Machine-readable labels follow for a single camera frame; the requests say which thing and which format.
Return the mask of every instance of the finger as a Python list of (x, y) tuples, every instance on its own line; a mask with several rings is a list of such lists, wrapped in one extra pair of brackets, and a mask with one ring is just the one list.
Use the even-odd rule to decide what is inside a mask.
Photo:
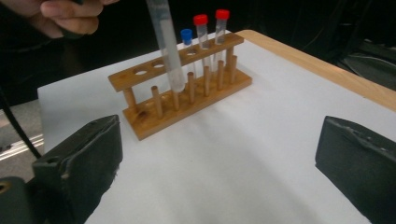
[(43, 2), (40, 9), (47, 18), (96, 17), (103, 11), (103, 4), (98, 0), (85, 0), (82, 5), (70, 0), (51, 0)]
[(50, 38), (59, 38), (63, 36), (59, 26), (53, 20), (42, 17), (40, 14), (34, 15), (29, 18), (28, 21), (37, 30)]
[(99, 26), (99, 20), (96, 17), (61, 19), (54, 21), (65, 30), (80, 35), (91, 35)]
[(103, 5), (107, 6), (116, 2), (119, 2), (120, 0), (100, 0)]

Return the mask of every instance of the test tube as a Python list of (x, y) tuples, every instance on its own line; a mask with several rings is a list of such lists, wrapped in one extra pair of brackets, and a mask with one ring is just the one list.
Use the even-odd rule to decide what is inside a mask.
[(167, 0), (146, 0), (151, 21), (154, 26), (158, 46), (163, 56), (169, 84), (172, 91), (184, 90), (185, 78), (181, 70), (180, 57), (177, 51), (175, 30)]
[[(227, 26), (227, 20), (230, 18), (230, 11), (227, 9), (216, 10), (216, 36), (215, 44), (222, 45), (224, 43), (224, 35)], [(223, 52), (217, 52), (213, 58), (213, 71), (218, 70), (218, 63), (222, 60)]]
[[(207, 16), (206, 14), (196, 15), (193, 18), (194, 25), (197, 29), (199, 46), (201, 49), (209, 49), (209, 41), (207, 40)], [(210, 56), (203, 58), (202, 60), (203, 66), (208, 66), (211, 68), (210, 64)]]
[[(191, 29), (184, 29), (180, 31), (181, 39), (183, 40), (184, 49), (187, 50), (188, 55), (193, 55), (194, 51), (192, 48), (192, 30)], [(195, 63), (187, 64), (187, 73), (193, 72), (194, 78), (196, 78), (196, 69)]]

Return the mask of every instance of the hand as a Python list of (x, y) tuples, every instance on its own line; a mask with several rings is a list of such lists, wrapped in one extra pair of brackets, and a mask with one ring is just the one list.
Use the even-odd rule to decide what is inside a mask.
[(63, 36), (59, 27), (76, 34), (93, 34), (98, 28), (97, 16), (103, 7), (118, 1), (84, 0), (79, 5), (70, 0), (0, 0), (50, 38)]

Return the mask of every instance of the wooden peg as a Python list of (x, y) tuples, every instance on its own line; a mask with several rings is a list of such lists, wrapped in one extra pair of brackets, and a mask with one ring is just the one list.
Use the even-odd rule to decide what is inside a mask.
[(158, 87), (157, 86), (151, 87), (151, 92), (155, 104), (155, 109), (157, 111), (157, 118), (161, 119), (163, 117), (163, 106), (161, 105), (161, 97), (158, 92)]
[(178, 102), (178, 93), (172, 91), (172, 98), (174, 103), (174, 109), (178, 111), (180, 109), (180, 103)]
[(218, 63), (218, 91), (223, 89), (224, 61), (219, 60)]
[(195, 80), (194, 80), (194, 73), (189, 72), (187, 74), (187, 77), (189, 79), (189, 102), (190, 104), (194, 103), (194, 98), (195, 98)]
[(209, 96), (210, 92), (210, 68), (204, 67), (204, 96)]
[(136, 99), (134, 98), (134, 91), (132, 90), (132, 87), (123, 90), (123, 93), (125, 101), (128, 104), (128, 108), (134, 110), (134, 112), (137, 113)]
[(235, 83), (235, 79), (236, 79), (236, 60), (237, 60), (237, 56), (233, 55), (231, 57), (231, 65), (230, 65), (230, 83), (234, 84)]
[(225, 70), (230, 71), (230, 66), (231, 66), (231, 58), (233, 57), (233, 47), (227, 49), (225, 53)]

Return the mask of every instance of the table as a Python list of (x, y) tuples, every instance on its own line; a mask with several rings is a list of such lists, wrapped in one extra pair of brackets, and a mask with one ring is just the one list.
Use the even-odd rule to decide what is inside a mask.
[(396, 92), (238, 34), (237, 67), (253, 84), (143, 141), (107, 77), (158, 51), (38, 90), (46, 150), (91, 120), (120, 116), (123, 162), (87, 223), (369, 223), (315, 167), (318, 138), (329, 115), (396, 141)]

